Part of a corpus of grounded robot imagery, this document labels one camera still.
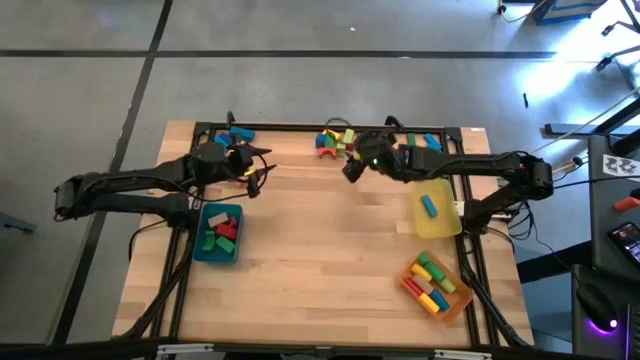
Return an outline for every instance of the orange tray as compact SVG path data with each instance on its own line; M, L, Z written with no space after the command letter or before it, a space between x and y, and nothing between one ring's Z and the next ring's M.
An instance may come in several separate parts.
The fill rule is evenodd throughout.
M438 266L440 270L442 270L442 272L447 276L447 279L449 279L449 281L451 281L453 285L456 286L456 290L453 293L449 294L446 291L444 291L444 289L440 286L440 284L438 284L438 282L436 282L435 280L432 279L429 282L434 289L440 290L440 293L442 293L442 296L444 296L444 298L449 303L449 309L447 311L438 311L437 313L432 314L432 316L436 318L436 320L438 321L442 321L444 323L450 323L456 317L458 317L458 315L460 315L462 310L464 310L464 308L471 302L471 299L473 299L473 291L471 291L471 289L469 289L467 285L465 285L460 279L458 279L458 277L454 273L452 273L446 266L444 266L440 262L440 260L438 260L438 258L433 255L433 253L431 253L430 251L423 251L423 253L428 254L430 261L436 264L436 266ZM416 299L418 304L422 305L422 307L424 307L425 310L429 314L431 314L431 312L427 310L427 307L420 300L418 300L418 296L416 296L416 294L414 294L413 291L411 291L409 286L405 284L404 281L402 281L404 278L406 277L411 278L414 275L413 272L411 272L411 266L414 263L417 263L417 261L418 261L418 257L416 257L416 259L412 261L411 264L409 264L409 266L402 272L402 274L400 274L400 285L402 285L405 289L407 289L409 294L414 299Z

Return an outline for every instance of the wooden tabletop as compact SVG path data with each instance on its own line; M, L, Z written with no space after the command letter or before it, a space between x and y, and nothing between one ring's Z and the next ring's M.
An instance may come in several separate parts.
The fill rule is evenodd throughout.
M189 151L193 121L167 124L158 163ZM484 129L463 128L466 153L488 153ZM278 167L255 199L236 199L245 222L233 266L193 262L179 338L184 341L391 347L467 347L462 313L450 325L433 320L398 285L398 274L423 249L458 273L453 238L414 235L402 184L365 171L356 184L341 173L344 160L319 159L315 133L260 131L253 143L270 148ZM399 136L399 142L405 142ZM492 177L472 177L481 199L497 189ZM212 184L206 197L240 193ZM145 215L141 226L158 221ZM492 226L506 231L500 222ZM125 282L113 333L128 330L158 291L171 230L141 233ZM482 244L491 294L507 321L529 343L533 336L511 245L488 234ZM475 300L483 343L484 315ZM161 334L168 333L173 297Z

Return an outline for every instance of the purple light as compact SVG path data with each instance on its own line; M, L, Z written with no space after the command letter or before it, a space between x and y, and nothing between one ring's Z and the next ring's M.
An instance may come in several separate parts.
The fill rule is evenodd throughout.
M599 327L596 326L596 324L593 323L593 321L591 321L591 319L589 319L589 326L600 335L611 335L611 333L613 333L613 331L614 331L614 330L604 331L604 330L600 329Z

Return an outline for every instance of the concrete floor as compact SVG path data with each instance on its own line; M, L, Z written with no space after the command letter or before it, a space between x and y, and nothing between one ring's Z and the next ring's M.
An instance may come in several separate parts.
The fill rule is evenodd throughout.
M162 5L5 0L0 50L147 50ZM528 8L511 6L509 15ZM342 116L375 124L393 114L405 124L486 127L496 152L532 150L547 141L539 131L544 123L585 122L630 91L619 66L593 71L603 53L640 41L622 28L599 35L625 18L619 2L609 1L588 21L546 27L531 20L507 24L494 11L492 0L176 2L160 50L554 53L545 60L530 53L529 59L524 53L524 59L158 58L122 168L154 164L167 120L220 121L227 110L250 122ZM39 225L32 236L0 239L0 342L50 338L87 225L86 219L52 221L52 189L72 175L107 169L143 61L0 57L0 211ZM625 64L635 61L636 55L625 57ZM584 148L567 140L542 155L558 164ZM585 177L581 169L567 178ZM532 205L540 239L554 249L589 239L586 186ZM567 227L569 219L555 215L560 211L583 225ZM127 272L126 242L138 223L139 216L108 215L70 341L109 337ZM546 253L533 240L516 246L519 260ZM568 298L536 298L565 283L525 286L536 339L550 334L570 341L569 321L550 320L567 314Z

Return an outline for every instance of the white cable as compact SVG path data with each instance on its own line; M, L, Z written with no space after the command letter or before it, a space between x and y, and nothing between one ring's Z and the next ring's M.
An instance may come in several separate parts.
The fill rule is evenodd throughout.
M591 124L592 122L594 122L594 121L598 120L598 119L599 119L599 118L601 118L604 114L608 113L608 112L609 112L609 111L611 111L613 108L615 108L616 106L620 105L623 101L625 101L629 96L633 95L633 93L635 93L635 92L636 92L636 91L638 91L638 90L640 90L640 86L638 86L637 88L633 89L630 93L628 93L627 95L625 95L625 96L624 96L622 99L620 99L617 103L615 103L615 104L611 105L607 110L605 110L605 111L601 112L600 114L598 114L598 116L596 116L596 117L594 117L593 119L589 120L589 121L588 121L588 122L586 122L584 125L579 126L577 129L573 129L573 130L569 131L568 133L566 133L566 134L564 134L564 135L562 135L562 136L559 136L557 139L554 139L553 141L548 142L548 143L546 143L546 144L544 144L544 145L540 146L539 148L537 148L537 149L535 149L535 150L533 150L533 151L531 151L531 152L532 152L532 153L538 152L538 151L540 151L540 150L542 150L542 149L546 148L547 146L549 146L549 145L551 145L551 144L555 143L556 141L558 141L558 140L562 140L562 139L566 138L567 136L571 136L573 133L575 133L575 132L577 132L577 131L582 130L585 126L587 126L587 125Z

